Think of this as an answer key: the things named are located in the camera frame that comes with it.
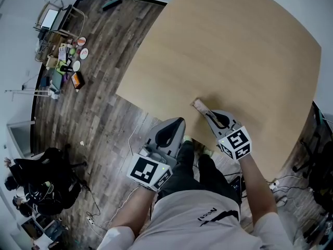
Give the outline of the open laptop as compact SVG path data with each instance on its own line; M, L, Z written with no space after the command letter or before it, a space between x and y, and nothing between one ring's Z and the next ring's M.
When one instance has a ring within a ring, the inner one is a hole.
M58 31L64 24L70 9L71 5L60 10L49 9L42 21L41 28L50 31Z

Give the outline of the black framed orange tray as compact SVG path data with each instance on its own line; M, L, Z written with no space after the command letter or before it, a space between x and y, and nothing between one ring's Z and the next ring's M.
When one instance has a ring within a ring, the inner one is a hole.
M84 81L83 76L80 71L76 71L71 76L71 81L76 90L81 89L85 85L85 81Z

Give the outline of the teal box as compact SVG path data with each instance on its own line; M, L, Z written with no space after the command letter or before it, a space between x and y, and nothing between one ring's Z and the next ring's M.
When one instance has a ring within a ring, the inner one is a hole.
M53 75L52 75L52 85L57 90L61 89L61 85L62 85L62 74L60 74L57 70L54 70L54 72L53 72Z

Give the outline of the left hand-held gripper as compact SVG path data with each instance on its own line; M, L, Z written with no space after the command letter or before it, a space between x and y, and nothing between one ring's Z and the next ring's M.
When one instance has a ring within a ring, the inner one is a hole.
M152 191L159 191L173 174L176 154L185 134L182 117L165 120L154 126L146 143L133 154L127 177Z

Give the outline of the black office chair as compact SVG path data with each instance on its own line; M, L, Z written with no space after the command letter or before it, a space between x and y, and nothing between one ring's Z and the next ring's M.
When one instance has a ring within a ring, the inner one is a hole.
M317 139L313 151L303 138L300 139L300 144L304 146L309 159L300 167L294 166L292 170L298 172L307 168L302 176L308 179L308 187L312 189L314 200L326 212L333 214L333 139L325 143L320 152L322 136L318 130L315 130L313 137Z

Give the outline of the small wooden box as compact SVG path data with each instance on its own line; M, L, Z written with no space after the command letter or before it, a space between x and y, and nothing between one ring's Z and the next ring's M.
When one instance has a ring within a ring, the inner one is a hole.
M58 58L54 57L52 55L48 55L47 56L47 62L46 62L46 68L50 69L50 68L56 68L57 64L58 64Z

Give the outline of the person's black trousers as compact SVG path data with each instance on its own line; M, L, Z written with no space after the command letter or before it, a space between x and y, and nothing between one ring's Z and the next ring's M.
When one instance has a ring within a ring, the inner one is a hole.
M177 164L173 168L173 174L158 192L157 200L175 192L206 190L230 198L240 204L241 198L208 155L201 154L199 157L199 181L194 179L194 150L193 142L182 143L176 157Z

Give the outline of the light wooden table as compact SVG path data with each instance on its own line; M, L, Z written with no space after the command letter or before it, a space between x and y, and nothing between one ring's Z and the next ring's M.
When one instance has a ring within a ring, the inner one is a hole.
M216 139L191 103L232 113L270 180L304 127L320 61L317 41L273 0L172 0L117 94L160 120L183 117L186 133L211 149Z

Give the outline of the black swivel chair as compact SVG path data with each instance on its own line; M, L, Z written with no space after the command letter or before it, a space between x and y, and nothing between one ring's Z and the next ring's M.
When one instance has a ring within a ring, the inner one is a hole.
M49 147L38 160L41 163L41 172L51 179L60 189L69 189L71 185L78 183L87 190L89 187L85 180L79 178L75 168L87 167L87 162L72 164L69 160L70 144L66 144L63 149Z

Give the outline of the person's grey shirt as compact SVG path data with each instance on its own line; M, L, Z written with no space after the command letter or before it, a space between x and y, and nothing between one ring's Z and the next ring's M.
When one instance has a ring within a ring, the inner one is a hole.
M129 227L111 228L97 250L293 250L276 213L247 233L238 204L204 190L176 192L159 200L148 227L135 237Z

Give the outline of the person's left forearm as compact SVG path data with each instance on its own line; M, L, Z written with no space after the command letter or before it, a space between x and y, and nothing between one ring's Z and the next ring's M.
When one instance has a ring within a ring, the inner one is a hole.
M155 191L139 186L115 215L111 221L111 228L129 227L135 235L138 235L155 195Z

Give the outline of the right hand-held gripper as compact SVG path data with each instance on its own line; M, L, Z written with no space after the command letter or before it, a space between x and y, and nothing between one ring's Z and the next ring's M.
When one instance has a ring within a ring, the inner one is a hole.
M204 116L217 138L219 149L233 160L248 155L252 151L252 141L240 122L223 110L210 110Z

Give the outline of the white stand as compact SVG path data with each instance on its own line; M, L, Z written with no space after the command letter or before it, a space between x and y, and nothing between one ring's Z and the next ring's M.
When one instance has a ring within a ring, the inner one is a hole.
M29 95L34 97L48 97L52 99L58 99L58 94L51 89L47 90L35 90L35 89L24 89L24 90L5 90L4 93L10 93L12 95L12 101L15 95Z

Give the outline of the person's right forearm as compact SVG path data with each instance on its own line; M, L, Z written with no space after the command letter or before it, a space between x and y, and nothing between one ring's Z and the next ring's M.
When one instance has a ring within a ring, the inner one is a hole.
M252 156L249 154L239 159L239 164L244 176L252 222L255 225L266 214L277 213L276 202Z

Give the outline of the grey cabinet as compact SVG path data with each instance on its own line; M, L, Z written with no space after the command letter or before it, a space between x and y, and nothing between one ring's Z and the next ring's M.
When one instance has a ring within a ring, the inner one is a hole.
M34 120L6 125L8 132L7 149L12 159L29 159L34 155L33 150L31 150L31 128L34 125Z

